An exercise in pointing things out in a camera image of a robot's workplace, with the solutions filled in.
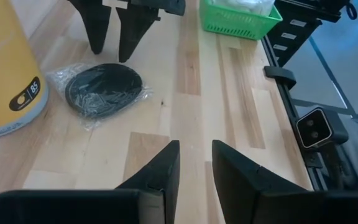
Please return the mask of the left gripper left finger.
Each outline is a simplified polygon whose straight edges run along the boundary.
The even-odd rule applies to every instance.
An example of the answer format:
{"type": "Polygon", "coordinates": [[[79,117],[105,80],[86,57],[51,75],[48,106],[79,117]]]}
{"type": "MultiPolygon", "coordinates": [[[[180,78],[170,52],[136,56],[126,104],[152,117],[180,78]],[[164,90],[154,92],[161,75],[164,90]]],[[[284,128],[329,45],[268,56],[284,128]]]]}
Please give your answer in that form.
{"type": "Polygon", "coordinates": [[[0,223],[173,223],[179,181],[173,140],[115,189],[3,192],[0,223]]]}

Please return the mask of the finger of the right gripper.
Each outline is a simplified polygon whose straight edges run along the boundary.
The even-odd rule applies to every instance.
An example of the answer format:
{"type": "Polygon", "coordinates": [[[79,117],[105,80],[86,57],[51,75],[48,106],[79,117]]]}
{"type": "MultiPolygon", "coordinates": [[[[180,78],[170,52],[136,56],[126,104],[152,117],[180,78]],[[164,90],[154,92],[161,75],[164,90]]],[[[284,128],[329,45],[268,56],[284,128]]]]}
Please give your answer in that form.
{"type": "Polygon", "coordinates": [[[158,9],[127,4],[127,8],[116,8],[121,22],[119,61],[130,59],[142,37],[155,21],[159,21],[158,9]]]}
{"type": "Polygon", "coordinates": [[[103,51],[111,15],[111,7],[102,0],[68,0],[79,12],[95,55],[103,51]]]}

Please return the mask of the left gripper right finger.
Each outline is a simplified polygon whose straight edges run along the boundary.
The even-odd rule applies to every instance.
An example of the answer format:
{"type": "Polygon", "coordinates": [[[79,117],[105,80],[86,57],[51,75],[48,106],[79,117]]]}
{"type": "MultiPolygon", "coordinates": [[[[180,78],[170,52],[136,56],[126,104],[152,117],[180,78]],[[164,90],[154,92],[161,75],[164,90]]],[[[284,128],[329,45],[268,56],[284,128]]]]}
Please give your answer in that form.
{"type": "Polygon", "coordinates": [[[212,155],[226,223],[358,223],[358,192],[308,191],[220,140],[212,155]]]}

